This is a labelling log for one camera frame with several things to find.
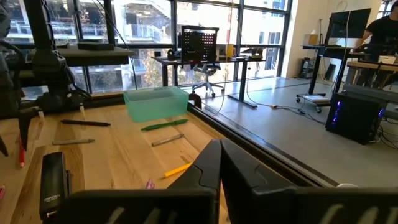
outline green pen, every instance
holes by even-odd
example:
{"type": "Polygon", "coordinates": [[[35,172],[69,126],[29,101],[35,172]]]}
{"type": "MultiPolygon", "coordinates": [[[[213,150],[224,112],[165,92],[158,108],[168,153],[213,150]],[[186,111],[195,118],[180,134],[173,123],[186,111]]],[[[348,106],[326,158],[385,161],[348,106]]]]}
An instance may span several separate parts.
{"type": "Polygon", "coordinates": [[[176,120],[176,121],[172,121],[172,122],[168,122],[168,123],[155,124],[155,125],[146,126],[144,128],[141,128],[141,131],[151,131],[151,130],[155,130],[155,129],[158,129],[158,128],[164,128],[164,127],[167,127],[167,126],[183,124],[183,123],[186,123],[187,121],[188,121],[188,119],[180,119],[180,120],[176,120]]]}

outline computer monitor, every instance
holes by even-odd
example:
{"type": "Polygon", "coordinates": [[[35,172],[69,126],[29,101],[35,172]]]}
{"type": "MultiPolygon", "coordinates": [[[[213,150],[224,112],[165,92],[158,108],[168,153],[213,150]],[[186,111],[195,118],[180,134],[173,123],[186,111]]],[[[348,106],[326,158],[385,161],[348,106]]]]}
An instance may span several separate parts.
{"type": "Polygon", "coordinates": [[[371,9],[360,9],[332,13],[330,17],[330,38],[362,38],[368,24],[371,9]]]}

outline black office chair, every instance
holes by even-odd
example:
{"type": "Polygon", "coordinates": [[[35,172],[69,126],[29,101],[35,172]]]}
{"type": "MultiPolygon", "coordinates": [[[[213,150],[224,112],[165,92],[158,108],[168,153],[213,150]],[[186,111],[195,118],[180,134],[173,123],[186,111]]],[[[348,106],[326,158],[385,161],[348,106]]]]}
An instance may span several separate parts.
{"type": "Polygon", "coordinates": [[[219,88],[221,88],[221,92],[224,92],[224,87],[209,82],[209,76],[214,75],[217,72],[217,70],[221,70],[219,63],[208,63],[208,64],[203,64],[203,65],[195,65],[193,67],[193,70],[196,72],[204,73],[206,75],[206,82],[201,83],[198,86],[193,86],[192,93],[195,93],[195,90],[199,89],[201,87],[206,87],[206,91],[210,89],[212,97],[216,96],[216,93],[214,93],[213,87],[219,87],[219,88]]]}

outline white wall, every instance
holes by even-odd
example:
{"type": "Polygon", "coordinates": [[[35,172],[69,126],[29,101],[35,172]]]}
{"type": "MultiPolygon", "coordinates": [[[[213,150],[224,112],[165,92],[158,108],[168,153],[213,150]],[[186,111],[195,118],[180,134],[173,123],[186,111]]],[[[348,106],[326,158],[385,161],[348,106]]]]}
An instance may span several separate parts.
{"type": "MultiPolygon", "coordinates": [[[[317,31],[317,34],[319,34],[319,19],[322,19],[322,33],[325,39],[328,20],[332,12],[371,8],[372,12],[368,22],[372,22],[377,16],[380,4],[381,0],[293,1],[282,76],[286,78],[297,77],[300,69],[300,60],[308,55],[308,50],[302,49],[301,46],[304,35],[311,33],[314,29],[317,31]]],[[[349,40],[348,46],[353,46],[354,43],[354,39],[349,40]]],[[[345,41],[341,39],[336,44],[345,45],[345,41]]],[[[339,60],[331,59],[330,62],[334,63],[337,68],[340,66],[339,60]]],[[[323,66],[320,66],[319,72],[325,72],[323,66]]]]}
{"type": "Polygon", "coordinates": [[[286,78],[297,77],[299,74],[300,59],[307,57],[308,51],[302,49],[305,34],[313,30],[319,34],[320,21],[322,20],[322,32],[326,33],[325,24],[328,0],[298,0],[293,1],[290,17],[289,31],[287,33],[286,50],[282,76],[286,78]]]}

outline balcony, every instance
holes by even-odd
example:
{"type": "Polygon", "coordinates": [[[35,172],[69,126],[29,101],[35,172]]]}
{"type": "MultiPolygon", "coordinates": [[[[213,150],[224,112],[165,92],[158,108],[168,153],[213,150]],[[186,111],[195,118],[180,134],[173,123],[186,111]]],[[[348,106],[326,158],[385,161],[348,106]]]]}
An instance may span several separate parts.
{"type": "MultiPolygon", "coordinates": [[[[73,23],[51,22],[51,25],[55,39],[65,39],[65,41],[68,39],[76,39],[76,30],[73,23]]],[[[86,39],[105,39],[106,37],[105,24],[82,24],[81,28],[83,30],[83,36],[86,39]]],[[[164,34],[161,29],[153,25],[129,24],[126,25],[125,30],[125,39],[128,40],[128,42],[149,41],[159,43],[165,38],[170,38],[167,34],[164,34]]],[[[7,37],[13,39],[33,38],[30,26],[25,24],[24,21],[11,21],[11,28],[7,37]]]]}
{"type": "Polygon", "coordinates": [[[170,38],[167,34],[153,25],[143,25],[143,24],[128,24],[125,28],[125,33],[127,40],[139,39],[141,41],[150,41],[159,43],[162,38],[170,38]]]}

